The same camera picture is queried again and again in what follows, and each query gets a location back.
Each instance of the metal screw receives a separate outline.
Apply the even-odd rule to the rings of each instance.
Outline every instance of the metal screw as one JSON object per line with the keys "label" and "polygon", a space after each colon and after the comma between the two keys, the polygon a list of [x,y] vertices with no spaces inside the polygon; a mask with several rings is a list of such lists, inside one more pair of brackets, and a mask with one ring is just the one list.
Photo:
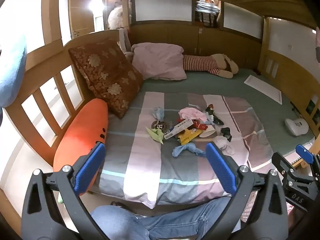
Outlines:
{"label": "metal screw", "polygon": [[247,166],[245,166],[245,165],[242,165],[242,166],[240,166],[240,170],[242,172],[248,172],[249,168]]}
{"label": "metal screw", "polygon": [[278,172],[276,170],[271,170],[270,173],[271,173],[272,176],[277,176],[278,175]]}
{"label": "metal screw", "polygon": [[40,170],[39,169],[35,169],[34,171],[33,171],[33,175],[39,175],[40,174]]}
{"label": "metal screw", "polygon": [[71,170],[71,166],[70,166],[70,165],[64,165],[64,166],[62,167],[62,170],[63,170],[64,172],[69,172],[69,171]]}

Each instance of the sticker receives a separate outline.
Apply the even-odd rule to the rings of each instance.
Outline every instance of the sticker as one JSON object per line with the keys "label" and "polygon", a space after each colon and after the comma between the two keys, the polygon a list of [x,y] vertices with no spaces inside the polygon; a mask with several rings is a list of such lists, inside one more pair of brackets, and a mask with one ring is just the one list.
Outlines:
{"label": "sticker", "polygon": [[158,129],[160,128],[161,131],[167,130],[168,129],[168,125],[165,122],[161,122],[161,121],[154,121],[151,125],[152,129]]}

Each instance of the blue gripper pad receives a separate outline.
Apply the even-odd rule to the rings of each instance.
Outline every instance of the blue gripper pad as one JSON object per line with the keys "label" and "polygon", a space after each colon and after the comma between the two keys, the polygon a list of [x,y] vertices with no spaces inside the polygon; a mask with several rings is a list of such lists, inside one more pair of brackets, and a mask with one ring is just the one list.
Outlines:
{"label": "blue gripper pad", "polygon": [[313,155],[301,144],[296,146],[296,153],[299,154],[306,163],[313,163]]}
{"label": "blue gripper pad", "polygon": [[93,152],[76,174],[74,192],[76,196],[87,191],[91,180],[106,157],[106,148],[103,143],[92,149]]}
{"label": "blue gripper pad", "polygon": [[225,162],[225,156],[214,143],[207,144],[205,154],[223,189],[233,196],[237,190],[236,176]]}

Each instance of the brown floral pillow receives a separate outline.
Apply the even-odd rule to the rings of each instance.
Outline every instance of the brown floral pillow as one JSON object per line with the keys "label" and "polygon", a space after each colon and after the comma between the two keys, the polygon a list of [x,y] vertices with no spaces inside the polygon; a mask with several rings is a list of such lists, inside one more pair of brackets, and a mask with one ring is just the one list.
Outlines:
{"label": "brown floral pillow", "polygon": [[126,59],[118,44],[107,39],[69,49],[70,57],[97,98],[119,118],[127,112],[143,83],[141,73]]}

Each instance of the wooden headboard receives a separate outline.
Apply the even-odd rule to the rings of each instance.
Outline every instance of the wooden headboard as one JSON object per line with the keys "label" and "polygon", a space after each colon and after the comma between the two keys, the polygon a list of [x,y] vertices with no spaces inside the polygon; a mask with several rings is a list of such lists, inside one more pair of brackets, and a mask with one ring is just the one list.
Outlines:
{"label": "wooden headboard", "polygon": [[[51,166],[53,165],[58,145],[69,125],[81,108],[93,98],[93,94],[87,88],[84,78],[73,66],[68,49],[103,41],[106,38],[111,38],[118,42],[119,31],[108,30],[89,33],[69,41],[65,46],[62,45],[62,40],[60,39],[27,54],[26,72],[18,96],[10,106],[5,108],[5,111],[25,142]],[[76,107],[71,102],[61,76],[61,71],[70,65],[82,98],[81,103]],[[52,77],[69,113],[69,117],[62,126],[56,121],[40,90],[40,87]],[[39,134],[21,105],[31,95],[33,95],[41,113],[55,133],[51,146]]]}
{"label": "wooden headboard", "polygon": [[259,69],[261,73],[289,98],[317,137],[320,122],[316,124],[312,118],[320,106],[320,100],[315,102],[316,106],[311,114],[306,109],[314,95],[320,98],[318,81],[301,65],[277,52],[267,50],[260,60],[263,60]]}

